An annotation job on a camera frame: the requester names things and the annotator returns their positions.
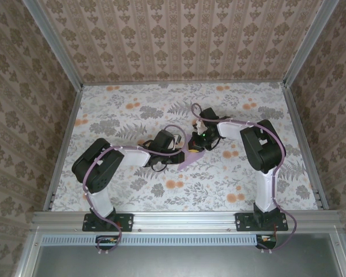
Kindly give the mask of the purple square cloth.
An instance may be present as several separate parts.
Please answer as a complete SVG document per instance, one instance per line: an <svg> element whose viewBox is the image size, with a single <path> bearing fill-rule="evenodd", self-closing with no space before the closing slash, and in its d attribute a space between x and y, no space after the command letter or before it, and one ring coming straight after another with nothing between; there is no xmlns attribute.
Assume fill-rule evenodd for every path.
<svg viewBox="0 0 346 277"><path fill-rule="evenodd" d="M185 154L185 158L184 158L184 161L178 165L178 168L177 168L178 171L184 170L186 167L195 163L199 159L203 158L205 155L205 150L201 152L191 152L189 150L189 143L185 144L182 147L182 149L183 149L182 152Z"/></svg>

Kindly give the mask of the floral patterned table cover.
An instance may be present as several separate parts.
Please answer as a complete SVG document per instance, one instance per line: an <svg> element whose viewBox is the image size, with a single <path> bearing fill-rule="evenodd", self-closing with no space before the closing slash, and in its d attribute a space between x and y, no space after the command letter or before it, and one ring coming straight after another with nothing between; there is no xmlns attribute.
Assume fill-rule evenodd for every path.
<svg viewBox="0 0 346 277"><path fill-rule="evenodd" d="M193 131L191 105L211 107L220 116L259 122L269 120L280 136L286 158L279 172L277 202L288 211L317 208L280 83L87 86L67 149L54 211L87 211L73 163L98 138L115 145L137 145L167 128ZM249 211L257 192L239 137L225 139L182 171L121 167L108 193L118 211Z"/></svg>

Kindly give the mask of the grey metal panel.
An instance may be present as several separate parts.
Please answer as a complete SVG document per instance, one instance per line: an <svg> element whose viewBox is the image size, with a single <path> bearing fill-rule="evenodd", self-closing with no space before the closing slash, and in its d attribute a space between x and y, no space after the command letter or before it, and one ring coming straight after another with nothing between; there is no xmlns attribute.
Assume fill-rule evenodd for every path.
<svg viewBox="0 0 346 277"><path fill-rule="evenodd" d="M33 277L342 277L328 250L261 253L236 246L45 246Z"/></svg>

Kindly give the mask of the black connector board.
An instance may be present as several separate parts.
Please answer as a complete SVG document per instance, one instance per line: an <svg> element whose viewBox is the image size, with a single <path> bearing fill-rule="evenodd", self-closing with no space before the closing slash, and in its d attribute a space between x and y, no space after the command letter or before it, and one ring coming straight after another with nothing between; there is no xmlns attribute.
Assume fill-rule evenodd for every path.
<svg viewBox="0 0 346 277"><path fill-rule="evenodd" d="M95 247L98 251L109 252L115 245L118 244L117 235L100 235L95 238Z"/></svg>

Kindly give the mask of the thin aluminium frame rail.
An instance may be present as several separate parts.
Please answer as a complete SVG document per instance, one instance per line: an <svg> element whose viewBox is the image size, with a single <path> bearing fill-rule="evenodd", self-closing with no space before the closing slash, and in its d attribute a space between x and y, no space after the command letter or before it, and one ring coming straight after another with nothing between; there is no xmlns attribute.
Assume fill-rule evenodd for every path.
<svg viewBox="0 0 346 277"><path fill-rule="evenodd" d="M171 84L260 84L260 83L284 83L281 79L275 80L174 80L174 81L118 81L103 83L83 83L82 86L106 86L106 85L171 85Z"/></svg>

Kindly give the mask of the wide aluminium mounting rail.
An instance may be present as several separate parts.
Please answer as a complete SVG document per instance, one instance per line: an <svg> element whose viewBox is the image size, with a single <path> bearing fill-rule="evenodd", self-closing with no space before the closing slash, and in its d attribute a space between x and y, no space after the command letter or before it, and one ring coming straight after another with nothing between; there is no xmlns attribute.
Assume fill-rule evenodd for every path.
<svg viewBox="0 0 346 277"><path fill-rule="evenodd" d="M31 232L81 234L85 212L35 212ZM141 234L224 234L235 233L235 211L224 212L133 212L133 233ZM290 233L329 233L340 230L337 211L291 211L296 221L287 217Z"/></svg>

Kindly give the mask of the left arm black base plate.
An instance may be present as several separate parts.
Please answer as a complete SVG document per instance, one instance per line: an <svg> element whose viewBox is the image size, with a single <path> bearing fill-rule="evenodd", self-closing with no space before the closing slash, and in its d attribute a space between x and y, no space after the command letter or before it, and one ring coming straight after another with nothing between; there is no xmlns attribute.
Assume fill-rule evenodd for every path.
<svg viewBox="0 0 346 277"><path fill-rule="evenodd" d="M131 232L133 228L134 215L133 214L116 214L114 216L114 223L124 232ZM82 231L84 232L118 232L118 229L111 223L101 220L93 213L86 214L82 224Z"/></svg>

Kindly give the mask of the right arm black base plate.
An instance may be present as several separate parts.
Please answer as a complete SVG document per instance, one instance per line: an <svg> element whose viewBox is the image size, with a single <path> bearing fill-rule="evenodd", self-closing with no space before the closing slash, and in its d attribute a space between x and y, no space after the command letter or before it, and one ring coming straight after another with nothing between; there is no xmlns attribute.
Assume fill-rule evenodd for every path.
<svg viewBox="0 0 346 277"><path fill-rule="evenodd" d="M263 215L255 212L241 212L235 214L237 231L288 231L288 222L284 213Z"/></svg>

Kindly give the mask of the long aluminium frame rail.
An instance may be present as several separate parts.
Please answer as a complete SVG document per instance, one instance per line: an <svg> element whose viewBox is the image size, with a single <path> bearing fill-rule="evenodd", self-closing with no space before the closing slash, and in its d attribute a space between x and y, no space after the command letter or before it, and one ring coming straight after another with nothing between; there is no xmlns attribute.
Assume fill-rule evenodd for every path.
<svg viewBox="0 0 346 277"><path fill-rule="evenodd" d="M62 145L58 154L57 162L55 164L55 168L53 171L52 179L48 188L47 197L44 202L44 206L43 206L44 212L52 210L52 203L54 201L57 187L59 185L60 177L63 170L63 165L66 159L67 149L69 147L70 139L72 137L72 132L74 129L74 124L76 122L78 110L80 108L82 94L83 94L83 88L81 88L81 90L76 93L76 97L73 103L73 107L70 113L67 127L65 129Z"/></svg>
<svg viewBox="0 0 346 277"><path fill-rule="evenodd" d="M288 107L289 115L294 126L296 138L298 140L299 148L306 166L306 171L309 176L309 180L313 189L315 201L317 203L318 209L329 210L328 201L326 199L324 189L321 184L321 180L318 175L316 165L307 141L307 137L300 120L300 116L292 96L290 87L282 84L282 91L284 95L285 102Z"/></svg>

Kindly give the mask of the aluminium corner post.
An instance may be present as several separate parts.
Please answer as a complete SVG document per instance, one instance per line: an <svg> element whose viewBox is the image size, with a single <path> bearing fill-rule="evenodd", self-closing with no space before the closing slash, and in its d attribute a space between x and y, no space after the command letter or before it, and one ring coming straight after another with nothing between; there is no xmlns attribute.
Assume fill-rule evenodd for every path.
<svg viewBox="0 0 346 277"><path fill-rule="evenodd" d="M321 6L315 15L309 30L306 32L306 35L285 74L283 79L285 87L290 87L295 81L299 71L306 62L306 59L311 53L313 47L316 45L321 32L333 14L338 3L339 0L323 0L321 3Z"/></svg>
<svg viewBox="0 0 346 277"><path fill-rule="evenodd" d="M80 92L82 90L82 80L80 75L77 73L75 66L70 55L67 53L65 47L61 42L61 38L52 27L44 9L40 6L37 0L23 0L25 6L29 10L35 23L39 27L42 35L46 39L53 53L55 54L58 62L66 73L69 81L76 90Z"/></svg>

